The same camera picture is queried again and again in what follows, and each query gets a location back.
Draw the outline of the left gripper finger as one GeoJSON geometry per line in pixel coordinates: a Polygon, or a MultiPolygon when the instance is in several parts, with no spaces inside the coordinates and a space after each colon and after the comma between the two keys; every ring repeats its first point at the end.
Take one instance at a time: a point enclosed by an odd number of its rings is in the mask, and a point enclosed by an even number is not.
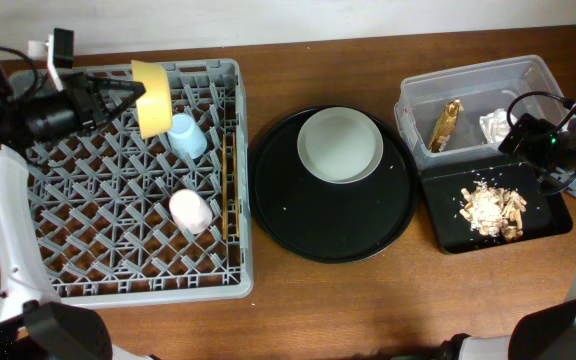
{"type": "Polygon", "coordinates": [[[98,115],[95,118],[96,127],[101,129],[110,124],[115,118],[119,117],[122,113],[128,110],[131,106],[136,104],[139,95],[132,94],[125,98],[119,105],[114,108],[109,108],[105,101],[99,97],[97,99],[98,115]]]}
{"type": "Polygon", "coordinates": [[[94,92],[103,93],[108,91],[120,91],[127,94],[125,102],[133,103],[145,94],[145,86],[141,82],[117,80],[110,78],[100,78],[94,76],[87,77],[94,92]]]}

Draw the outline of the white tissue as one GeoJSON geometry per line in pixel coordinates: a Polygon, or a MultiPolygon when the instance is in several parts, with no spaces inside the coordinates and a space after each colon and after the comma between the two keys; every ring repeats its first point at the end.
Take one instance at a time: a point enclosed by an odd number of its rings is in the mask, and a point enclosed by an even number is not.
{"type": "Polygon", "coordinates": [[[479,118],[480,128],[487,143],[502,142],[510,132],[507,112],[497,109],[479,118]]]}

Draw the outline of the yellow bowl with scraps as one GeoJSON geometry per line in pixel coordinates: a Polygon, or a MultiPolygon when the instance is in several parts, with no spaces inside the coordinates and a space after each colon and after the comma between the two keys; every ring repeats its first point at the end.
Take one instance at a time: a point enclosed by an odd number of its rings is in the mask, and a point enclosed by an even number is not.
{"type": "Polygon", "coordinates": [[[135,82],[145,93],[136,101],[137,119],[142,139],[164,134],[172,128],[172,100],[167,72],[160,64],[131,61],[135,82]]]}

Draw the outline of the blue plastic cup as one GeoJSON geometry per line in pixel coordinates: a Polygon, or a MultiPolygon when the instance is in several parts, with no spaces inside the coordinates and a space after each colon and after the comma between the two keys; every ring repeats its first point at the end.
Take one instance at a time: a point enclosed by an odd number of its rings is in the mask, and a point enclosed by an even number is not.
{"type": "Polygon", "coordinates": [[[207,149],[207,139],[193,116],[179,113],[172,116],[172,127],[167,132],[172,152],[179,158],[188,155],[200,158],[207,149]]]}

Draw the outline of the wooden chopstick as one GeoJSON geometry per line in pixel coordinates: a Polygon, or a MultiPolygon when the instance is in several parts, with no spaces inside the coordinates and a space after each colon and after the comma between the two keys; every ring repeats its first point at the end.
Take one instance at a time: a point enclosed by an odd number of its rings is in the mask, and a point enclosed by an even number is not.
{"type": "Polygon", "coordinates": [[[238,151],[237,151],[237,134],[236,131],[232,133],[233,142],[233,176],[234,176],[234,202],[235,202],[235,234],[240,239],[240,205],[239,205],[239,190],[238,190],[238,151]]]}
{"type": "Polygon", "coordinates": [[[227,168],[228,168],[228,159],[227,159],[227,133],[224,132],[222,134],[222,144],[221,144],[221,151],[222,151],[222,171],[221,171],[221,178],[222,178],[222,239],[224,243],[228,239],[228,179],[227,179],[227,168]]]}

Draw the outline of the pink plastic cup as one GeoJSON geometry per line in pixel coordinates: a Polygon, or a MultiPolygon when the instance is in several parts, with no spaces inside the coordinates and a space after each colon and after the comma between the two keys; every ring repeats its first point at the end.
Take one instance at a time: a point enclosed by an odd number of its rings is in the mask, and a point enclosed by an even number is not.
{"type": "Polygon", "coordinates": [[[193,235],[205,231],[213,220],[213,213],[207,202],[189,189],[176,191],[171,196],[169,210],[177,227],[188,230],[193,235]]]}

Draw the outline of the gold coffee sachet wrapper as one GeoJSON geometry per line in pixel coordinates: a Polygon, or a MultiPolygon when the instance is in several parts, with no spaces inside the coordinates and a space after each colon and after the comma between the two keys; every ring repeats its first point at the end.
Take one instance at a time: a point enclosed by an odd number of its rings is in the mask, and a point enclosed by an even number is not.
{"type": "Polygon", "coordinates": [[[456,129],[459,114],[464,107],[459,99],[448,103],[437,120],[427,149],[431,153],[442,152],[446,147],[452,133],[456,129]]]}

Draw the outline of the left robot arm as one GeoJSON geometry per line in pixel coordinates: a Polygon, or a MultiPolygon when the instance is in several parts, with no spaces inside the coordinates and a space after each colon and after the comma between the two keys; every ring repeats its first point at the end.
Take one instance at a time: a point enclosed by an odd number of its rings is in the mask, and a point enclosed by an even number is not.
{"type": "Polygon", "coordinates": [[[48,51],[56,93],[38,98],[35,79],[16,96],[0,65],[0,359],[130,359],[93,310],[65,305],[52,287],[28,206],[26,149],[89,134],[117,118],[146,89],[140,82],[61,76],[72,52],[48,51]]]}

